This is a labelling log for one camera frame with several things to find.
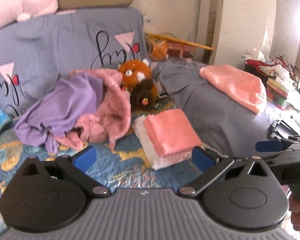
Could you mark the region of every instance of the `yellow stick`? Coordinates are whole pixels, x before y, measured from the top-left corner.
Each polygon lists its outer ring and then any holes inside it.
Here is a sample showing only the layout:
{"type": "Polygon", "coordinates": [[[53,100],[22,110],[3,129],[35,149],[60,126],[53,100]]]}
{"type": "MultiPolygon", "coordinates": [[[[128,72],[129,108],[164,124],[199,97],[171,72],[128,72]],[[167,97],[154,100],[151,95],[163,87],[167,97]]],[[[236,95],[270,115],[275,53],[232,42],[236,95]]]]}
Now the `yellow stick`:
{"type": "Polygon", "coordinates": [[[161,39],[161,40],[166,40],[166,41],[171,41],[171,42],[176,42],[176,43],[182,43],[182,44],[186,44],[186,45],[190,45],[190,46],[194,46],[194,47],[199,47],[202,49],[214,50],[214,48],[211,48],[211,47],[208,47],[205,45],[201,45],[201,44],[190,42],[190,41],[180,40],[180,39],[169,37],[169,36],[153,34],[153,33],[147,33],[147,35],[152,36],[156,39],[161,39]]]}

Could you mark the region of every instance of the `black container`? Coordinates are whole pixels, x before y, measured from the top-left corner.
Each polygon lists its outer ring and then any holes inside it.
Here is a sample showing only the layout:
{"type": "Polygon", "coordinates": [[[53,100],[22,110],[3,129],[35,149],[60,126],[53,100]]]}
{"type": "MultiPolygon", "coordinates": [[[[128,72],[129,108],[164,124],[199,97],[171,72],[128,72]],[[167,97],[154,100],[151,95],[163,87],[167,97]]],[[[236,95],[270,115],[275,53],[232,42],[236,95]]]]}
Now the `black container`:
{"type": "Polygon", "coordinates": [[[262,83],[265,85],[265,87],[267,86],[268,78],[275,79],[275,77],[268,76],[267,74],[263,73],[258,68],[254,67],[254,66],[251,66],[251,65],[245,64],[244,65],[244,71],[260,78],[262,83]]]}

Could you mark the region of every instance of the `purple cloth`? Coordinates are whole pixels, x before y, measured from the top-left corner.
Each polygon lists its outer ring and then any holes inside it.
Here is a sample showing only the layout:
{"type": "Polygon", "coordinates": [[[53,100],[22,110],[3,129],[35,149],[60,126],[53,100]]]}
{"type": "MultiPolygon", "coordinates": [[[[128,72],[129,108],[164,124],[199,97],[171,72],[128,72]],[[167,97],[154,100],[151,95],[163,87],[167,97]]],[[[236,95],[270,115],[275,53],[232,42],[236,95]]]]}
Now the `purple cloth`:
{"type": "Polygon", "coordinates": [[[95,113],[102,95],[103,81],[87,73],[60,79],[52,92],[27,110],[14,131],[23,144],[45,144],[48,152],[57,152],[59,144],[51,135],[64,137],[81,115],[95,113]]]}

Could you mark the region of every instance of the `brown plush toy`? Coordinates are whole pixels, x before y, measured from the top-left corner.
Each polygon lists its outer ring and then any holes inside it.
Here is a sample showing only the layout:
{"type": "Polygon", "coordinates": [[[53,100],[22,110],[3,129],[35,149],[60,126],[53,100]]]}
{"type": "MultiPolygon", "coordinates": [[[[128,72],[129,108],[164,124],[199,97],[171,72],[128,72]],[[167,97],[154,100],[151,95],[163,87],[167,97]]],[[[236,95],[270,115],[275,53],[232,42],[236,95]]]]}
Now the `brown plush toy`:
{"type": "Polygon", "coordinates": [[[118,67],[122,83],[130,92],[132,110],[149,110],[158,98],[157,86],[152,80],[148,60],[130,60],[118,67]]]}

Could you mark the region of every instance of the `plush toy eye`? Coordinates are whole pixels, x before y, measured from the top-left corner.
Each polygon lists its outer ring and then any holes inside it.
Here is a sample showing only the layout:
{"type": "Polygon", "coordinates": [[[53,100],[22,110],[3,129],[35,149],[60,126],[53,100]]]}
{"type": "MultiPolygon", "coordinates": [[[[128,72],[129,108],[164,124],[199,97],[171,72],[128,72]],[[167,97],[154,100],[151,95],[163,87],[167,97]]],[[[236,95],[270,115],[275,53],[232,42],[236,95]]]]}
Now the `plush toy eye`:
{"type": "Polygon", "coordinates": [[[132,70],[131,70],[131,69],[127,70],[127,71],[126,71],[126,76],[129,77],[129,76],[131,76],[131,75],[132,75],[132,70]]]}

